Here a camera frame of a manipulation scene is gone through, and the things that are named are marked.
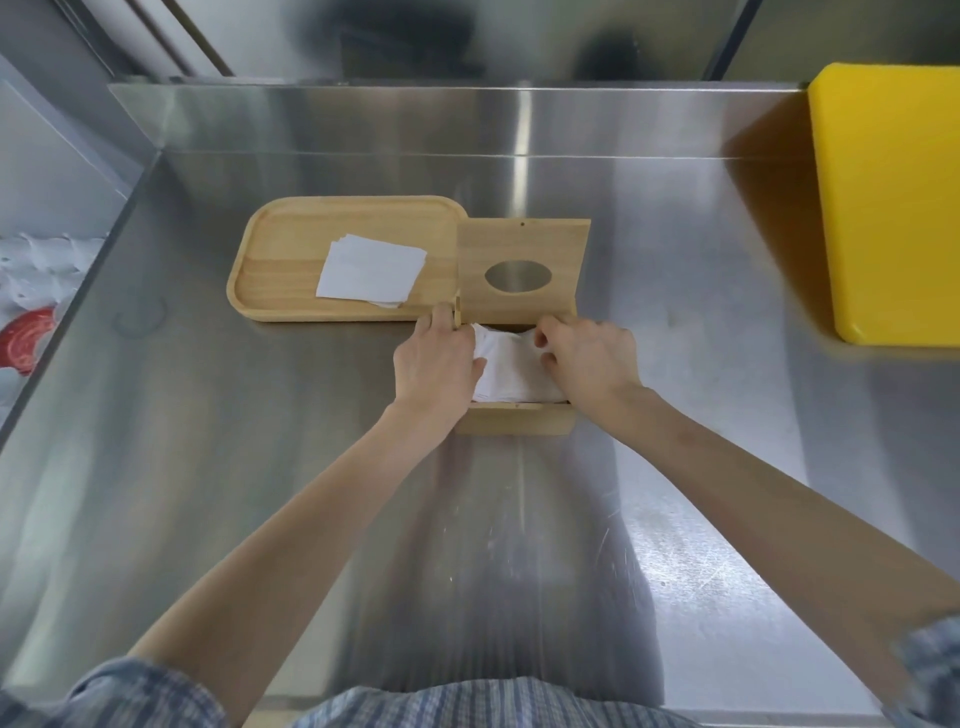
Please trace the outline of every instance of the sleeve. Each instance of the sleeve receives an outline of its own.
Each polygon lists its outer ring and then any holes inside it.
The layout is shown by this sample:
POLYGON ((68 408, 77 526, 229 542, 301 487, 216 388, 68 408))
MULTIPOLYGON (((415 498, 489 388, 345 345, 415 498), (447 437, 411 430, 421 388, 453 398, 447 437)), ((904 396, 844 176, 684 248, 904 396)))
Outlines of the sleeve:
POLYGON ((896 728, 960 728, 960 616, 911 633, 895 648, 913 683, 884 710, 896 728))
POLYGON ((226 728, 216 698, 175 670, 134 658, 100 665, 65 700, 28 706, 0 692, 0 728, 226 728))

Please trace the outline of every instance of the person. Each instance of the person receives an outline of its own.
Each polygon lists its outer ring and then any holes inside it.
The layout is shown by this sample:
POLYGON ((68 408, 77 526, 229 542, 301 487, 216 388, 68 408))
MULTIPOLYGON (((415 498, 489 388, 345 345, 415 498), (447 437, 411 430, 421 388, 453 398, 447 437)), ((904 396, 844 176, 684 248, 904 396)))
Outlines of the person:
MULTIPOLYGON (((645 457, 859 676, 898 726, 960 726, 960 583, 803 484, 693 422, 645 387, 633 335, 545 316, 543 366, 570 402, 645 457)), ((242 724, 365 528, 465 414, 485 362, 449 306, 394 356, 396 398, 357 443, 177 601, 128 657, 60 703, 0 696, 0 725, 242 724)), ((413 693, 356 687, 304 726, 692 725, 600 703, 531 677, 413 693)))

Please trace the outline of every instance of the small hole in lid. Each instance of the small hole in lid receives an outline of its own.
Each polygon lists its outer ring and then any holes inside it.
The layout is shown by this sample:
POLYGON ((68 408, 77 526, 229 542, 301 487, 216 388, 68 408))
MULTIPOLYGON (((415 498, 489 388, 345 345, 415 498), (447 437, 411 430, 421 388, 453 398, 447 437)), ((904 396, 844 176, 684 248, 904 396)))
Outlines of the small hole in lid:
POLYGON ((550 269, 535 260, 504 260, 484 274, 487 283, 504 293, 536 291, 553 278, 550 269))

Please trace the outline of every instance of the forearm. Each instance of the forearm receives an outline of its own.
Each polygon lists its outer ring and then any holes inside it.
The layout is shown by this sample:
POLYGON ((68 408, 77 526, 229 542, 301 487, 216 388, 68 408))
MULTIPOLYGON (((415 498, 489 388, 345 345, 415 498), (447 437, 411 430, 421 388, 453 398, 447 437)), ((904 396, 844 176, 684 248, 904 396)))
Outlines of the forearm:
POLYGON ((174 667, 242 722, 404 477, 445 436, 391 405, 380 421, 184 595, 131 655, 174 667))
POLYGON ((884 702, 907 676, 890 645, 960 613, 960 584, 909 548, 637 387, 597 418, 697 507, 884 702))

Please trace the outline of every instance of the stainless steel table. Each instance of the stainless steel table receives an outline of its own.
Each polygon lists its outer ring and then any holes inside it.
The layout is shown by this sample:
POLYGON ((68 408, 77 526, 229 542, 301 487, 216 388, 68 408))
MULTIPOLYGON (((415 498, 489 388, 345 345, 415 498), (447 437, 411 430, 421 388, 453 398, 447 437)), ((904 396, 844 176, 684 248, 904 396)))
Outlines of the stainless steel table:
MULTIPOLYGON (((162 153, 0 453, 17 690, 56 696, 126 650, 390 400, 409 326, 260 325, 228 305, 247 219, 287 195, 592 218, 578 305, 635 333, 648 384, 960 577, 960 356, 846 346, 784 283, 817 244, 797 89, 116 92, 162 153)), ((711 722, 878 722, 698 512, 586 422, 562 440, 451 437, 267 702, 517 674, 711 722)))

